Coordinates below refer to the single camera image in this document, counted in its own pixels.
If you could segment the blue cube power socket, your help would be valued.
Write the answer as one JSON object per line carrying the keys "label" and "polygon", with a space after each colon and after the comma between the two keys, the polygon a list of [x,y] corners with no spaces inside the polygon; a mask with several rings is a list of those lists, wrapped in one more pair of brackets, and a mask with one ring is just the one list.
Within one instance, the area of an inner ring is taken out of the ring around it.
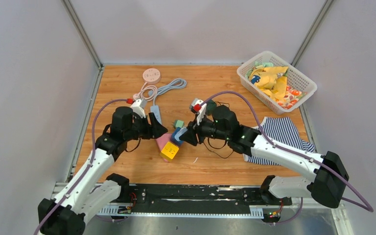
{"label": "blue cube power socket", "polygon": [[171,135],[171,138],[170,138],[170,141],[176,145],[176,146],[181,146],[184,141],[180,139],[181,136],[178,136],[178,131],[180,130],[181,128],[177,128],[175,129],[175,131],[172,133]]}

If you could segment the dark green cube socket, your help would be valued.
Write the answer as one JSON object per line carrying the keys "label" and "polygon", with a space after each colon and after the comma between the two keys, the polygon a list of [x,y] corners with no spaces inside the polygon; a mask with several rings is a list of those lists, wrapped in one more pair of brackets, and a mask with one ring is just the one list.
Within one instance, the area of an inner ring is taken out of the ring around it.
{"label": "dark green cube socket", "polygon": [[213,101],[212,99],[210,99],[207,103],[206,103],[206,115],[211,115],[213,110],[217,107],[217,104],[215,101]]}

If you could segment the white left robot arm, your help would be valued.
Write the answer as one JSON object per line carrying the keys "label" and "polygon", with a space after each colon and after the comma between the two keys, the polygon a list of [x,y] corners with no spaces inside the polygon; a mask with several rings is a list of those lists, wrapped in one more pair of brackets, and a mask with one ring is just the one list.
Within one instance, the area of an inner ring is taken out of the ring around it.
{"label": "white left robot arm", "polygon": [[96,186],[101,175],[127,150],[129,141],[157,139],[168,132],[153,113],[121,106],[93,144],[85,164],[52,199],[38,205],[39,226],[35,234],[81,235],[87,223],[108,203],[135,197],[129,179],[112,173]]}

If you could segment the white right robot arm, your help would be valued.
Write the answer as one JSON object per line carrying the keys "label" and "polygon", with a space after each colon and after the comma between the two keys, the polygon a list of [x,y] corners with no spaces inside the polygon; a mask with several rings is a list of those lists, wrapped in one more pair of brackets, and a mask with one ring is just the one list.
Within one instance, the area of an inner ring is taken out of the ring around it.
{"label": "white right robot arm", "polygon": [[224,140],[236,153],[264,158],[300,174],[299,177],[267,176],[260,187],[260,198],[266,204],[285,197],[311,197],[323,206],[337,208],[343,198],[349,176],[336,153],[305,153],[265,137],[260,129],[240,124],[226,106],[216,107],[212,119],[197,113],[180,137],[193,146],[206,138]]}

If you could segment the light blue small charger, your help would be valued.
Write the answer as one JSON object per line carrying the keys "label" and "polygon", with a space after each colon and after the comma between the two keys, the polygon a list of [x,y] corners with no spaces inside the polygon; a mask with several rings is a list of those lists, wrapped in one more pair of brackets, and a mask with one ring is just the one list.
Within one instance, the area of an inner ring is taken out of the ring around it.
{"label": "light blue small charger", "polygon": [[182,128],[178,131],[178,136],[183,135],[186,131],[187,131],[187,128],[186,128],[186,127],[182,127]]}

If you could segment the yellow cube power socket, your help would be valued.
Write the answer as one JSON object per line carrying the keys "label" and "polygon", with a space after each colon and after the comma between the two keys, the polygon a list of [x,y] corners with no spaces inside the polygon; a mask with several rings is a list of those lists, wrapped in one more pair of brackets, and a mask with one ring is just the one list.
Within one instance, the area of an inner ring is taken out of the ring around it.
{"label": "yellow cube power socket", "polygon": [[171,162],[179,151],[179,146],[168,141],[160,151],[160,156],[168,162]]}

